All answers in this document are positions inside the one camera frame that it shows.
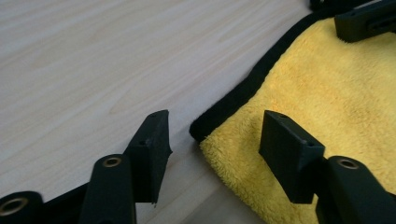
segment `towel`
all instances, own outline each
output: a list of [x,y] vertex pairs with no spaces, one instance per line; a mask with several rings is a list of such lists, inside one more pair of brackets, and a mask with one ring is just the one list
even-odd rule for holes
[[190,128],[221,180],[267,223],[318,223],[290,203],[259,154],[264,110],[288,115],[325,147],[364,163],[396,192],[396,34],[336,36],[334,11],[296,23],[250,74]]

